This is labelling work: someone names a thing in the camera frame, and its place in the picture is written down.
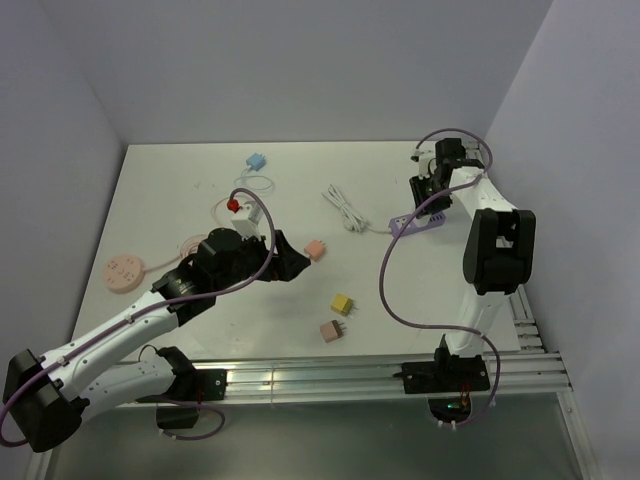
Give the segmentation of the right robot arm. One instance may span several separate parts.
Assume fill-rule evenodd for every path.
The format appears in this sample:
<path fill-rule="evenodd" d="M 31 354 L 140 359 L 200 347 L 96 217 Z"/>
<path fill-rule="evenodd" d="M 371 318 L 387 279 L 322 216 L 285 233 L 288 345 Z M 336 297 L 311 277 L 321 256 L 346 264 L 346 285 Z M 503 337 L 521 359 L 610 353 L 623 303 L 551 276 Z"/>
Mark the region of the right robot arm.
<path fill-rule="evenodd" d="M 409 180 L 418 217 L 431 218 L 459 202 L 471 219 L 462 258 L 467 290 L 458 315 L 461 328 L 445 334 L 452 355 L 432 368 L 435 383 L 452 390 L 468 374 L 461 358 L 482 353 L 482 337 L 502 305 L 531 276 L 536 217 L 499 192 L 486 173 L 489 163 L 470 157 L 459 138 L 437 141 L 431 153 L 417 148 L 411 160 L 418 164 L 418 174 Z"/>

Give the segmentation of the purple power strip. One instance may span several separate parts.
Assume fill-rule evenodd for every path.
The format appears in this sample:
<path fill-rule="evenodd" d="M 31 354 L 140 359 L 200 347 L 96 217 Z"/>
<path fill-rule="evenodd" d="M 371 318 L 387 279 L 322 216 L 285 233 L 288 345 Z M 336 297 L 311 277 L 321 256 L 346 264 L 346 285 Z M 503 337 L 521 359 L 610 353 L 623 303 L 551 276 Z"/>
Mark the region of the purple power strip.
<path fill-rule="evenodd" d="M 426 230 L 438 228 L 446 221 L 446 215 L 436 213 L 408 221 L 409 215 L 401 215 L 390 219 L 388 227 L 394 237 L 409 236 Z"/>

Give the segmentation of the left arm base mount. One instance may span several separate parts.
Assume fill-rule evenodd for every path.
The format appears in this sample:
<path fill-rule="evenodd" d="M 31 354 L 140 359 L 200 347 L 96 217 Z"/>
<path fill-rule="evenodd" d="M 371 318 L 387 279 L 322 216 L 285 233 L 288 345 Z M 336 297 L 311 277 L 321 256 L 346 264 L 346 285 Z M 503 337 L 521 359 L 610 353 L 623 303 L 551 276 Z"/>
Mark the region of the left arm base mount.
<path fill-rule="evenodd" d="M 225 397 L 227 371 L 196 369 L 179 375 L 162 394 L 148 394 L 137 403 L 156 403 L 155 421 L 161 434 L 181 441 L 203 440 L 218 434 L 225 426 L 225 414 L 214 405 Z M 193 429 L 205 413 L 214 414 L 218 425 L 209 433 L 187 435 L 182 430 Z"/>

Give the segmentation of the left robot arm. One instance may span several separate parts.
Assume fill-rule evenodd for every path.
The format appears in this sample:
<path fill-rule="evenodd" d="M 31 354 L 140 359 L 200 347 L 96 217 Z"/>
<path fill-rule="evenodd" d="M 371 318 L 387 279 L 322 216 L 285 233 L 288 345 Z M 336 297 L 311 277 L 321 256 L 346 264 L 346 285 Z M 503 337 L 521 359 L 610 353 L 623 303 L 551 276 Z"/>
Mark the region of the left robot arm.
<path fill-rule="evenodd" d="M 89 334 L 41 355 L 16 354 L 8 365 L 1 417 L 13 419 L 23 437 L 3 439 L 2 445 L 45 452 L 121 404 L 201 398 L 196 369 L 176 347 L 162 347 L 133 365 L 118 363 L 212 308 L 219 296 L 254 281 L 289 282 L 310 266 L 282 231 L 272 239 L 275 247 L 269 249 L 262 237 L 215 229 L 133 305 Z"/>

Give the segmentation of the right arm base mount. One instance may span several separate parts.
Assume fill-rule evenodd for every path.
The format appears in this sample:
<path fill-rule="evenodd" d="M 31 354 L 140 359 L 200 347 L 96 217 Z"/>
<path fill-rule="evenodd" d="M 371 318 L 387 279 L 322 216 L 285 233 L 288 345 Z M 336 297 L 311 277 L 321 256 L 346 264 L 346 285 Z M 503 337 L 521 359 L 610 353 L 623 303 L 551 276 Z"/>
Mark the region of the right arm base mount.
<path fill-rule="evenodd" d="M 452 355 L 446 346 L 436 349 L 433 360 L 402 363 L 393 377 L 402 381 L 407 395 L 449 394 L 428 403 L 438 421 L 451 424 L 470 417 L 472 392 L 490 389 L 486 364 L 480 355 Z"/>

